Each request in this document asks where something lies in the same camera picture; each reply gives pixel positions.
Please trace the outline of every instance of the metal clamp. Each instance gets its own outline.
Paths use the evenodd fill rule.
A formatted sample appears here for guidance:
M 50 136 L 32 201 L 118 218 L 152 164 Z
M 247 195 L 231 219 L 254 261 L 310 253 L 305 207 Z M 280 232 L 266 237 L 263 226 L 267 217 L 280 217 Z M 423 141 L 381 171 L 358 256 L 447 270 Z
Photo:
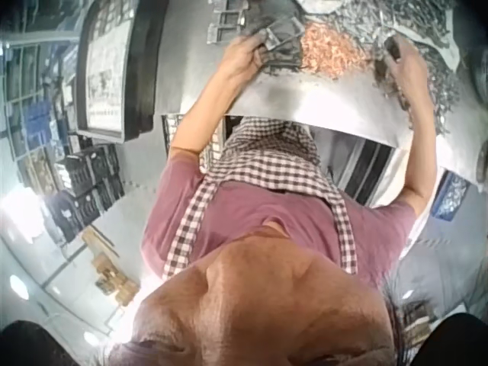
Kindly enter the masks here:
M 282 18 L 259 31 L 266 37 L 265 47 L 268 51 L 293 40 L 305 33 L 305 27 L 297 17 Z
M 246 25 L 244 11 L 249 9 L 248 0 L 214 0 L 212 22 L 208 27 L 207 43 L 231 40 Z

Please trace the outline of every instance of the metal scrap pile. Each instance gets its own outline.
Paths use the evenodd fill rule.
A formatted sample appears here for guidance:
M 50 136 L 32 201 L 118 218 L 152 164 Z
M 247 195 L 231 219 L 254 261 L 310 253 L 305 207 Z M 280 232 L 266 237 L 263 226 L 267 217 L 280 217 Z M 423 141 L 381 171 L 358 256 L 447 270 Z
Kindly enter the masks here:
M 437 47 L 448 47 L 442 38 L 448 32 L 446 11 L 453 6 L 454 0 L 346 0 L 341 8 L 331 14 L 311 15 L 308 18 L 349 35 L 356 47 L 371 55 L 371 58 L 381 58 L 382 52 L 377 52 L 378 31 L 395 25 L 408 27 L 420 36 L 430 38 Z M 444 133 L 445 114 L 459 100 L 457 78 L 434 47 L 423 43 L 416 43 L 416 46 L 429 65 L 429 87 L 435 99 L 436 127 L 438 133 Z M 307 54 L 305 48 L 303 51 L 304 59 L 309 59 L 306 66 L 314 64 L 310 59 L 313 54 Z
M 346 70 L 366 68 L 366 53 L 355 46 L 346 34 L 340 34 L 326 24 L 311 23 L 301 38 L 302 68 L 311 72 L 324 72 L 337 79 Z

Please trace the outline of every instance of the metal workbench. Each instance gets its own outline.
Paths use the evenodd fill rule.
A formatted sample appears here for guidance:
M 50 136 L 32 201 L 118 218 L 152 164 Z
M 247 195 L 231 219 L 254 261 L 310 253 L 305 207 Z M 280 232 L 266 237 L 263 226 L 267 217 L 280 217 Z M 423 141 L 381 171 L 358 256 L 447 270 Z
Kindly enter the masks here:
M 212 10 L 204 0 L 169 2 L 159 46 L 155 114 L 188 111 L 217 69 L 224 46 L 207 45 Z M 438 138 L 438 162 L 474 183 L 478 153 L 488 138 L 488 111 L 477 101 L 465 70 L 460 79 L 462 100 L 446 116 L 450 133 Z M 374 86 L 372 73 L 336 82 L 288 70 L 262 73 L 229 113 L 294 120 L 399 149 L 408 149 L 412 139 L 406 113 Z

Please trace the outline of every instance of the plaid apron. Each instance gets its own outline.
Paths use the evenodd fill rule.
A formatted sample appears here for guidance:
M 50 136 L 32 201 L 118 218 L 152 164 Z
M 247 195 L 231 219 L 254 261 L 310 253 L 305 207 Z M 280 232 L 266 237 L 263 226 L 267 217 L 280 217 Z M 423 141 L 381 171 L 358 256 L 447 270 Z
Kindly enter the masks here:
M 271 191 L 323 199 L 331 208 L 339 235 L 341 268 L 358 273 L 355 241 L 344 198 L 320 170 L 316 145 L 299 124 L 244 117 L 226 141 L 220 160 L 198 186 L 181 219 L 163 269 L 163 280 L 185 269 L 208 204 L 226 181 L 240 181 Z

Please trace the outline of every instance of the hand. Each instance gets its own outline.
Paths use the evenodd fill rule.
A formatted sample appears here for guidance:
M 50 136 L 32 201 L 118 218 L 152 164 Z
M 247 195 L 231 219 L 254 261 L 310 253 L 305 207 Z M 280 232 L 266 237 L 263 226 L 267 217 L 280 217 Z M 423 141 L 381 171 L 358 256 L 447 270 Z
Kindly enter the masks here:
M 432 104 L 429 94 L 429 69 L 416 47 L 401 36 L 395 36 L 400 58 L 395 61 L 388 53 L 385 62 L 396 83 L 413 108 Z
M 217 74 L 236 86 L 244 86 L 262 67 L 262 35 L 237 37 L 226 49 Z

